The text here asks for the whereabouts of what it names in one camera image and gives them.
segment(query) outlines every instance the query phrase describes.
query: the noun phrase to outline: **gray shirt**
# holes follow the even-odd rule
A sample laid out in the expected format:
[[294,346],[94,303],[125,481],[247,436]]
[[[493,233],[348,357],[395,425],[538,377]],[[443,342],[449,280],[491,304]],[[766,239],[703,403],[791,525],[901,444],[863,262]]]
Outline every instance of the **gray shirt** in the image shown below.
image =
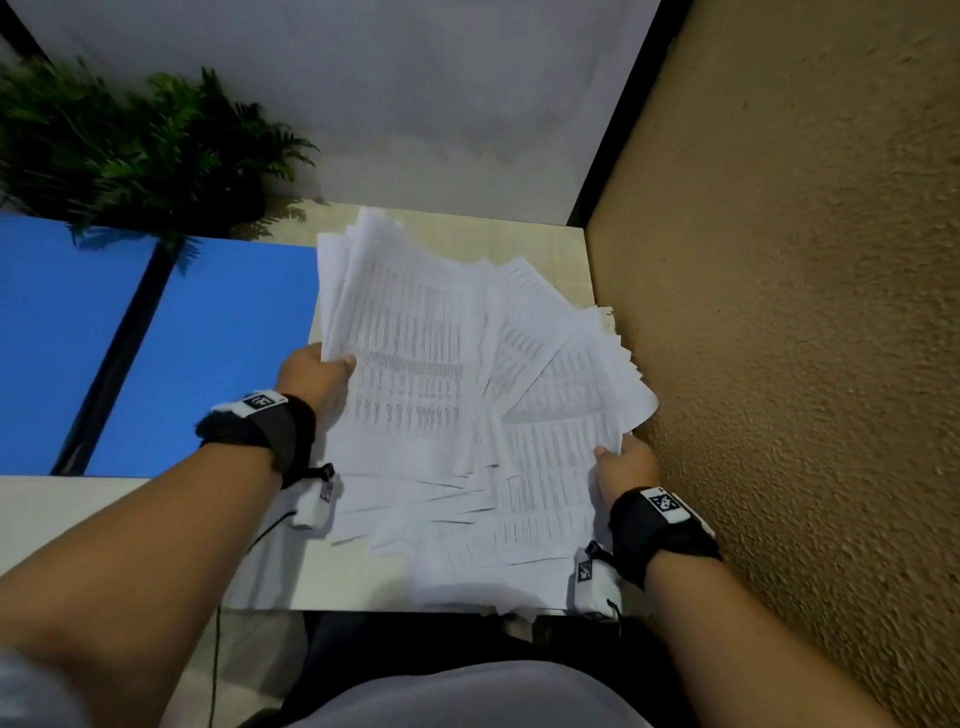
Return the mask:
[[[583,672],[543,662],[491,663],[422,677],[373,680],[344,692],[297,728],[651,728]],[[59,677],[0,650],[0,728],[88,728],[80,699]]]

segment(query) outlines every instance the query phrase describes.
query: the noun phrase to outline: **black pants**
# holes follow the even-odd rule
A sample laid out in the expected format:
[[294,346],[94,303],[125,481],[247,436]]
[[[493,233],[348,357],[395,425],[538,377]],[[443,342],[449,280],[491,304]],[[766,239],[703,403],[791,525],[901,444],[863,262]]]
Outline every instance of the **black pants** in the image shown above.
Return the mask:
[[655,728],[698,725],[666,646],[636,619],[616,625],[540,617],[533,643],[505,635],[499,617],[305,612],[304,623],[309,647],[296,685],[279,712],[245,726],[287,726],[342,692],[381,677],[513,660],[546,660],[585,672]]

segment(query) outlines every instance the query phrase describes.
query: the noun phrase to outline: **wristband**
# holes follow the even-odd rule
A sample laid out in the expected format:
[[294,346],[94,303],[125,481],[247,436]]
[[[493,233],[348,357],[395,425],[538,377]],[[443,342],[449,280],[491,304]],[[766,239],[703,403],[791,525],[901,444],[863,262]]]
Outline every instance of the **wristband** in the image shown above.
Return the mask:
[[658,551],[723,561],[713,529],[680,497],[662,488],[637,488],[620,496],[610,510],[610,531],[612,565],[641,589]]
[[213,407],[195,431],[201,448],[221,443],[272,450],[282,487],[289,488],[309,469],[316,429],[317,416],[305,401],[263,390]]

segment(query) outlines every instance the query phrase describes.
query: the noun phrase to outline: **hand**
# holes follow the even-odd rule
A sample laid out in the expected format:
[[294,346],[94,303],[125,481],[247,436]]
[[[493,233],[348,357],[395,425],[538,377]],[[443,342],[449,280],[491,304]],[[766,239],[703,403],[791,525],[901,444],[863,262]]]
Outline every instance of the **hand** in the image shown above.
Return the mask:
[[623,436],[620,452],[614,455],[602,445],[593,449],[600,493],[608,508],[627,491],[660,485],[660,463],[649,445],[628,433]]
[[319,416],[324,405],[347,385],[356,365],[352,355],[337,361],[321,361],[320,344],[310,344],[297,349],[283,362],[275,389],[281,395],[299,397]]

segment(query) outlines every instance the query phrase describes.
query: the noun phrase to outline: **stack of papers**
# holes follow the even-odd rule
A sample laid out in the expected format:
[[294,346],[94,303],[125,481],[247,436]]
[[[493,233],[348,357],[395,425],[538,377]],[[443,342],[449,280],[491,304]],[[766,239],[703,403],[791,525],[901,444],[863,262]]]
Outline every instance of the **stack of papers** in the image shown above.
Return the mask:
[[593,449],[657,408],[619,337],[523,258],[434,257],[380,210],[317,259],[324,359],[357,359],[314,453],[344,484],[326,538],[405,555],[423,604],[566,608],[605,540]]

